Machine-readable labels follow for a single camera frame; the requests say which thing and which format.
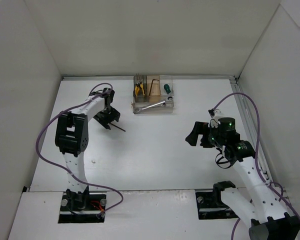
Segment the silver ratchet wrench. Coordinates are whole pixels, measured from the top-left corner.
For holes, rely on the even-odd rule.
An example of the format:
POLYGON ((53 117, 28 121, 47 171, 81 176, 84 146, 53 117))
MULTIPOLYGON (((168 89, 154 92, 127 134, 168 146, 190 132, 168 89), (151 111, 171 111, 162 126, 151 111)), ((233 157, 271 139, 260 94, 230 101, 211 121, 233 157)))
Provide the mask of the silver ratchet wrench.
POLYGON ((168 104, 173 103, 173 99, 174 98, 172 96, 168 96, 165 99, 160 100, 158 102, 151 103, 151 104, 145 105, 143 107, 135 107, 133 111, 135 113, 139 113, 139 112, 143 112, 145 110, 151 109, 151 108, 166 107, 168 104))

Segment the yellow handled needle-nose pliers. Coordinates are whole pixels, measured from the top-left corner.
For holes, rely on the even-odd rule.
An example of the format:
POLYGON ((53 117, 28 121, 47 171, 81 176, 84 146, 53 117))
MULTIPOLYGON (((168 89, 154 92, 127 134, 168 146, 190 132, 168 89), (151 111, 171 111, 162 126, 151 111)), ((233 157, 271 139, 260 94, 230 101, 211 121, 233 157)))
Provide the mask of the yellow handled needle-nose pliers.
POLYGON ((140 84, 141 84, 141 79, 139 74, 137 73, 134 77, 134 95, 137 97, 140 92, 140 84))

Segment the green handled stubby screwdriver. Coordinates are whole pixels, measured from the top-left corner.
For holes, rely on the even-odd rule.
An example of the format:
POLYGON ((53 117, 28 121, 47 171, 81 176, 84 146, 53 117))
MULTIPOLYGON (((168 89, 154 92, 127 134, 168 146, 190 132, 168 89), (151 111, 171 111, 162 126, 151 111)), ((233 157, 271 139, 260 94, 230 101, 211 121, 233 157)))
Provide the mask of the green handled stubby screwdriver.
POLYGON ((163 89, 164 89, 164 91, 166 92, 166 94, 167 95, 170 95, 171 94, 171 88, 170 88, 170 86, 168 85, 168 84, 165 84, 164 86, 163 86, 163 89))

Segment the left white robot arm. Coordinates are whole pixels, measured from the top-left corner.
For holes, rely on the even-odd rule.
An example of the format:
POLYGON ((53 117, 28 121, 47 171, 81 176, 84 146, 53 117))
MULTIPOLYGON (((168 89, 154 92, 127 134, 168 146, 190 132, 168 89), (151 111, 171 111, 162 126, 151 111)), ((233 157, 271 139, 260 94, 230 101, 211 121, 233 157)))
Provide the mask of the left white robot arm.
POLYGON ((114 95, 111 88, 92 91, 84 104, 67 110, 57 120, 55 145, 70 170, 66 195, 79 210, 90 204, 84 165, 84 152, 89 144, 89 121, 95 120, 107 130, 111 129, 112 122, 119 121, 121 114, 111 106, 114 95))

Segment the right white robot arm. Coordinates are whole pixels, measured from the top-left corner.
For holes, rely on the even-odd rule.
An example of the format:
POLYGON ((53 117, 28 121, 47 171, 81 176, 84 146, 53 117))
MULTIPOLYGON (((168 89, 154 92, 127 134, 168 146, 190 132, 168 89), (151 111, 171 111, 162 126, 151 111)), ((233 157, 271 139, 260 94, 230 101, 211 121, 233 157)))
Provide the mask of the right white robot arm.
POLYGON ((210 122, 197 121, 185 140, 195 147, 199 136, 202 136, 200 146, 217 149, 234 168, 250 196, 247 200, 231 181, 221 181, 213 186, 212 202, 230 207, 247 227, 251 240, 296 239, 300 231, 299 218, 288 213, 283 199, 260 178, 255 164, 256 152, 249 141, 241 139, 235 119, 221 117, 210 122))

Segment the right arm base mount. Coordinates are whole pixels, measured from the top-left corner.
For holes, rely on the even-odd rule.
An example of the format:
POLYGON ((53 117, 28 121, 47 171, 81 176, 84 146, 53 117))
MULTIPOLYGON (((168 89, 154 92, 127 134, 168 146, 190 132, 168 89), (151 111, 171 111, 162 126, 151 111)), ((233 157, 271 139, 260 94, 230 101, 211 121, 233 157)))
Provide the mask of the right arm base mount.
POLYGON ((225 220, 237 219, 238 216, 226 204, 221 201, 221 191, 236 186, 231 181, 221 181, 213 185, 210 190, 195 192, 197 213, 199 220, 225 220))

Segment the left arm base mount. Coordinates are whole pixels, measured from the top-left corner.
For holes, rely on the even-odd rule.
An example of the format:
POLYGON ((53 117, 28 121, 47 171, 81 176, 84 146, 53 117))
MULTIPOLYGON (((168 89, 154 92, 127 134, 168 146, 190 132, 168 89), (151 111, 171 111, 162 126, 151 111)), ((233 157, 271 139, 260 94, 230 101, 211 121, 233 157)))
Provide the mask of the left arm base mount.
POLYGON ((104 223, 107 208, 105 192, 91 192, 84 201, 73 200, 64 192, 59 208, 59 224, 104 223))

